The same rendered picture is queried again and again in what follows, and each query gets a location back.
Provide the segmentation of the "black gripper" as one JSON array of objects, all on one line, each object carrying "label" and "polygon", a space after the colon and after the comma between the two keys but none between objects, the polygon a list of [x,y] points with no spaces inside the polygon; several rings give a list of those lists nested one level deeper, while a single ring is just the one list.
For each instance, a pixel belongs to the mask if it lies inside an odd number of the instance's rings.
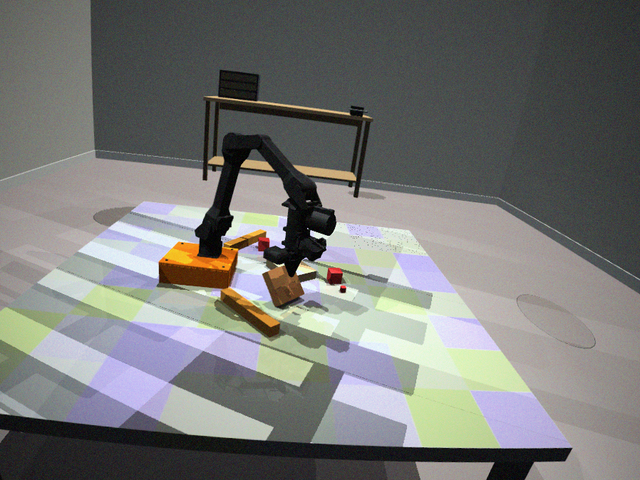
[{"label": "black gripper", "polygon": [[285,240],[282,241],[282,245],[284,245],[285,248],[281,249],[278,246],[272,246],[272,247],[266,248],[263,253],[263,258],[268,261],[271,261],[276,265],[284,264],[289,276],[293,277],[302,259],[306,258],[301,253],[295,254],[294,246],[299,236],[302,236],[302,238],[305,238],[306,234],[310,233],[311,230],[307,228],[297,229],[297,228],[290,227],[288,225],[284,226],[283,231],[286,232],[286,236],[285,236]]}]

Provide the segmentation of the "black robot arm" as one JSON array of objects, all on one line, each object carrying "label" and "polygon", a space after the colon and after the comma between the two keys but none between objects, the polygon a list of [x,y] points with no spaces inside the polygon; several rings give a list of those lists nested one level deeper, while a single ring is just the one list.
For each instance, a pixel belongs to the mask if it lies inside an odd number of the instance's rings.
[{"label": "black robot arm", "polygon": [[[282,203],[288,207],[287,225],[297,229],[309,230],[330,236],[336,227],[333,209],[322,207],[316,191],[316,183],[297,170],[281,153],[268,135],[248,135],[229,132],[223,138],[222,154],[224,165],[217,185],[211,208],[196,229],[195,236],[200,238],[197,256],[218,259],[222,253],[221,236],[225,236],[234,216],[229,206],[237,182],[239,169],[248,158],[251,150],[257,149],[269,166],[280,176],[289,198]],[[310,202],[306,202],[311,200]],[[305,238],[299,236],[294,246],[295,254],[303,254],[310,261],[320,259],[326,251],[326,240],[312,239],[310,233]]]}]

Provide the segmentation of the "yellow and orange long bar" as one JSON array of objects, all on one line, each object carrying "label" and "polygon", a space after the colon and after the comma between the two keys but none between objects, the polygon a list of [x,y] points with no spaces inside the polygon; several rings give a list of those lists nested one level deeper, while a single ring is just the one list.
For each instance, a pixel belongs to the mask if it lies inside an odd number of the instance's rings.
[{"label": "yellow and orange long bar", "polygon": [[268,337],[279,334],[280,323],[232,288],[220,290],[220,300]]},{"label": "yellow and orange long bar", "polygon": [[246,234],[239,238],[233,239],[231,241],[225,242],[224,247],[233,248],[233,249],[242,249],[246,246],[254,244],[258,242],[259,237],[266,238],[267,232],[264,230],[257,230],[252,233]]}]

